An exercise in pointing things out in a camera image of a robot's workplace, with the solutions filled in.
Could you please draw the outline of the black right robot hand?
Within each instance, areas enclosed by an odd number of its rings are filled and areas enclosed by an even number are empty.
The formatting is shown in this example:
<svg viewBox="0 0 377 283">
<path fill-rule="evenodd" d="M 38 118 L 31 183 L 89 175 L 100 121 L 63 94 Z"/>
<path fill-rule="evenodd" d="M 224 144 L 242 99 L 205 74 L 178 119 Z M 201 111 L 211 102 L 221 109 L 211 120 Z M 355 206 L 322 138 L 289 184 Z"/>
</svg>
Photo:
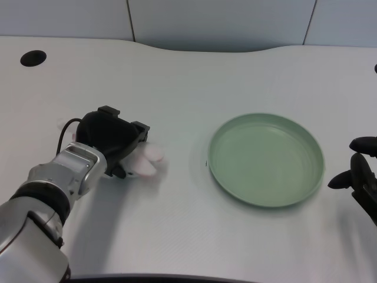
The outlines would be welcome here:
<svg viewBox="0 0 377 283">
<path fill-rule="evenodd" d="M 353 189 L 352 197 L 376 223 L 376 176 L 364 155 L 376 157 L 376 137 L 358 137 L 349 145 L 355 154 L 350 158 L 350 169 L 330 180 L 331 189 Z"/>
</svg>

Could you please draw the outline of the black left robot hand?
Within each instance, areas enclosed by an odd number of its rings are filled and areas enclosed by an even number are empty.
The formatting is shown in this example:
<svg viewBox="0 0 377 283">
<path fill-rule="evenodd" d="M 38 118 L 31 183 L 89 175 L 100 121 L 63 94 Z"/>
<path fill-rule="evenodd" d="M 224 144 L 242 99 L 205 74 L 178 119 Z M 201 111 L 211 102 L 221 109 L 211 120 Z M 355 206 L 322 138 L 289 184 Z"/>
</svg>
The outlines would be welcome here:
<svg viewBox="0 0 377 283">
<path fill-rule="evenodd" d="M 86 114 L 76 130 L 75 141 L 101 152 L 106 161 L 105 174 L 126 178 L 121 161 L 148 137 L 149 126 L 139 121 L 127 122 L 118 117 L 120 111 L 110 106 Z"/>
</svg>

